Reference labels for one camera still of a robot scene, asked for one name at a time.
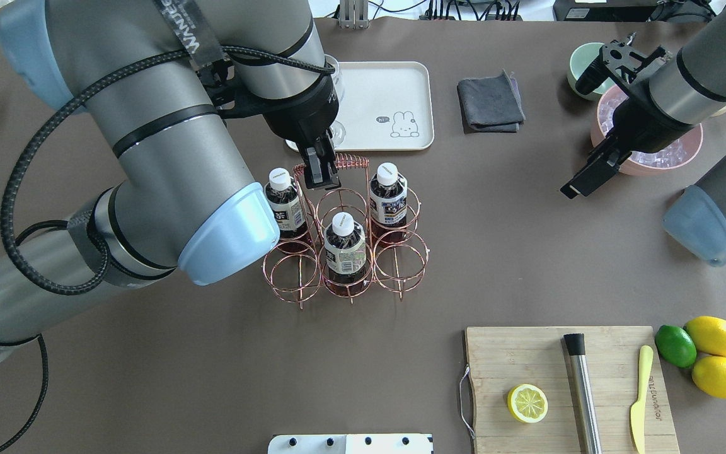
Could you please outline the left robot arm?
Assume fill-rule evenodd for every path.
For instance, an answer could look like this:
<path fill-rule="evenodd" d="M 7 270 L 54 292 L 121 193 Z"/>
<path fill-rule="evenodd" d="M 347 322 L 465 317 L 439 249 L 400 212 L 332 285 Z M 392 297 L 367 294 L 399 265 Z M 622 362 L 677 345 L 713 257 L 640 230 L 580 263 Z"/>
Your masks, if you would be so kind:
<path fill-rule="evenodd" d="M 208 285 L 279 241 L 264 190 L 225 118 L 263 115 L 297 144 L 306 185 L 339 187 L 339 111 L 306 1 L 14 1 L 0 47 L 55 109 L 23 150 L 0 207 L 0 362 L 43 330 L 184 270 Z M 88 112 L 127 179 L 64 230 L 15 244 L 29 162 L 68 115 Z"/>

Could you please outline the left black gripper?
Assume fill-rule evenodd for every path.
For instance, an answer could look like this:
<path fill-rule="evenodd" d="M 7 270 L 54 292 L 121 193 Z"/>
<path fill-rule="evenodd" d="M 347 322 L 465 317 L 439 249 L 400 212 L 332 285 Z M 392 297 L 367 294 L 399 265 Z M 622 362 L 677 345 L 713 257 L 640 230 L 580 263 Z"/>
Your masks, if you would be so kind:
<path fill-rule="evenodd" d="M 306 187 L 339 189 L 341 183 L 330 127 L 337 118 L 340 101 L 331 77 L 320 76 L 308 90 L 277 101 L 274 107 L 263 117 L 273 133 L 304 148 Z"/>

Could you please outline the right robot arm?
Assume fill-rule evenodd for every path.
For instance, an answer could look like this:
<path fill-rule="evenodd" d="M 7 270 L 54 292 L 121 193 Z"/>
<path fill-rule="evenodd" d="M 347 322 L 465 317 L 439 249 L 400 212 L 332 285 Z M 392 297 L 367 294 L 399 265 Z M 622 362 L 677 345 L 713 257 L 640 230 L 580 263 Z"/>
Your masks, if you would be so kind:
<path fill-rule="evenodd" d="M 706 126 L 726 107 L 726 8 L 668 57 L 613 40 L 594 52 L 575 87 L 587 93 L 610 79 L 625 100 L 613 126 L 561 189 L 588 196 L 617 176 L 634 152 L 656 153 Z M 662 226 L 708 265 L 726 265 L 726 152 L 665 211 Z"/>

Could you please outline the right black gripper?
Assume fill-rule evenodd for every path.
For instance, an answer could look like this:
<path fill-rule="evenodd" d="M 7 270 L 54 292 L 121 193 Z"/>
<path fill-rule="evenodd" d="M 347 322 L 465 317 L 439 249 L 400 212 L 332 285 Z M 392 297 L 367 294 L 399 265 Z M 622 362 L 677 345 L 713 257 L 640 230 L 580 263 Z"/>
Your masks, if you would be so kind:
<path fill-rule="evenodd" d="M 569 199 L 577 195 L 589 196 L 602 184 L 620 172 L 628 161 L 626 151 L 657 153 L 672 142 L 694 129 L 694 124 L 673 120 L 660 111 L 645 88 L 616 85 L 603 95 L 603 101 L 620 100 L 610 119 L 613 126 L 587 157 L 587 163 L 573 178 L 563 185 L 560 192 Z"/>

